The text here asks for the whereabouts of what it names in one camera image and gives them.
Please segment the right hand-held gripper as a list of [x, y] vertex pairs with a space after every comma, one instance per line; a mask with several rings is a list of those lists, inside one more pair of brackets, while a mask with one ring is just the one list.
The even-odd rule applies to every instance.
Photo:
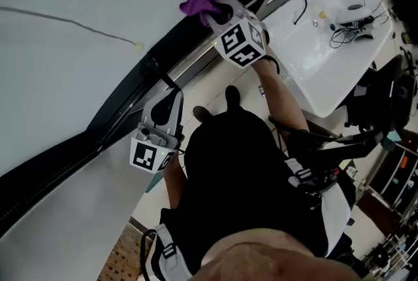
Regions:
[[213, 42], [220, 56], [243, 69], [266, 55], [263, 27], [254, 13], [238, 0], [217, 0], [229, 5], [233, 14], [207, 14], [206, 19], [217, 35]]

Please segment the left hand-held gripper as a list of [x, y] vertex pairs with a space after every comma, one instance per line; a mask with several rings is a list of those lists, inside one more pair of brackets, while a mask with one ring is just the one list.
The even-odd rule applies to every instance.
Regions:
[[142, 123], [131, 139], [132, 166], [152, 174], [165, 170], [184, 140], [182, 129], [177, 133], [183, 104], [183, 92], [175, 88], [158, 93], [145, 104]]

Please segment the person's left forearm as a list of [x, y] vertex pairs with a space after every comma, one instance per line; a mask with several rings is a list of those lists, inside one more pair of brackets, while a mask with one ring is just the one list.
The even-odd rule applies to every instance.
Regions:
[[178, 152], [173, 155], [166, 166], [163, 178], [167, 188], [170, 208], [175, 209], [178, 207], [187, 185], [187, 177], [180, 164]]

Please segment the person's right forearm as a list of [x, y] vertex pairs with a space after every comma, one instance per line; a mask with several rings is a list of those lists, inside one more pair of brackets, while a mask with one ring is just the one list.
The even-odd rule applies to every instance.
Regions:
[[284, 126], [307, 131], [307, 121], [297, 101], [281, 80], [276, 62], [273, 51], [266, 45], [266, 56], [251, 65], [264, 89], [269, 113]]

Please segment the black shoe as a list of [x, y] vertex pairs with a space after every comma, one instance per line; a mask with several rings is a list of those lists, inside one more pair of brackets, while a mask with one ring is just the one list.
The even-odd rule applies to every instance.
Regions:
[[213, 115], [202, 106], [195, 106], [192, 110], [193, 116], [200, 122], [204, 123], [210, 120]]
[[238, 88], [233, 85], [227, 86], [225, 89], [225, 100], [227, 102], [227, 110], [240, 108], [241, 96]]

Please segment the black wristband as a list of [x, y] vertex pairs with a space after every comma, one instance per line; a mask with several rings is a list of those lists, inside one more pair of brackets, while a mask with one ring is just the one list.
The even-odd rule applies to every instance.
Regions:
[[272, 56], [269, 56], [269, 55], [265, 55], [264, 57], [262, 57], [262, 59], [272, 62], [276, 66], [277, 74], [280, 75], [280, 65], [278, 61], [276, 60], [276, 58], [273, 58]]

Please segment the black t-shirt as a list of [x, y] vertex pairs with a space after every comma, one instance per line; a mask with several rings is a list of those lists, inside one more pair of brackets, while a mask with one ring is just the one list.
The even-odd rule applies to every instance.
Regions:
[[249, 229], [283, 231], [314, 255], [326, 255], [321, 211], [289, 183], [285, 160], [265, 122], [242, 108], [196, 128], [185, 151], [180, 202], [161, 212], [190, 270], [218, 240]]

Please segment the white table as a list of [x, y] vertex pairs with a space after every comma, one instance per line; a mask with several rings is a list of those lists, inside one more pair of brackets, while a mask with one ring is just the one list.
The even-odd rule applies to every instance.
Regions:
[[[336, 15], [357, 4], [372, 11], [373, 23], [360, 29], [338, 25]], [[327, 18], [319, 17], [321, 11]], [[302, 109], [322, 118], [360, 80], [393, 30], [383, 0], [289, 0], [264, 23], [289, 89]]]

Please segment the white device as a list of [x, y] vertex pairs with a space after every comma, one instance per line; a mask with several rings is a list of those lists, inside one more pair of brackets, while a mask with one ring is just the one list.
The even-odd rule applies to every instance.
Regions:
[[348, 6], [336, 15], [336, 23], [344, 28], [360, 29], [375, 20], [372, 11], [360, 4]]

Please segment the black office chair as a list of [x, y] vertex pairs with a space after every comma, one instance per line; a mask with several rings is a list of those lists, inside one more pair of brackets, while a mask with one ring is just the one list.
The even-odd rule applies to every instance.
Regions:
[[410, 119], [416, 79], [403, 68], [405, 57], [395, 56], [378, 70], [367, 69], [342, 101], [345, 126], [359, 131], [400, 132]]

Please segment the black gooseneck holder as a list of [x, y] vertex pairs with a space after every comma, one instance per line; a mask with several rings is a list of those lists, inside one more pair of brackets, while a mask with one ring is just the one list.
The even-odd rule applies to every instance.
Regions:
[[268, 119], [277, 129], [289, 134], [289, 156], [308, 163], [336, 163], [366, 157], [387, 134], [385, 130], [371, 129], [356, 135], [335, 135], [311, 121], [306, 131], [283, 125], [271, 116]]

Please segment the white chest harness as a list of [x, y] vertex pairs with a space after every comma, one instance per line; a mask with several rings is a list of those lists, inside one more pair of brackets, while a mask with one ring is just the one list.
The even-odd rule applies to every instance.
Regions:
[[[355, 188], [348, 176], [335, 166], [328, 169], [309, 167], [293, 158], [286, 158], [285, 162], [292, 171], [289, 183], [310, 198], [312, 208], [321, 211], [328, 240], [327, 253], [323, 257], [327, 257], [349, 221]], [[154, 235], [152, 248], [149, 253], [140, 255], [144, 281], [188, 281], [200, 269], [201, 265], [196, 271], [189, 269], [161, 216], [150, 233]]]

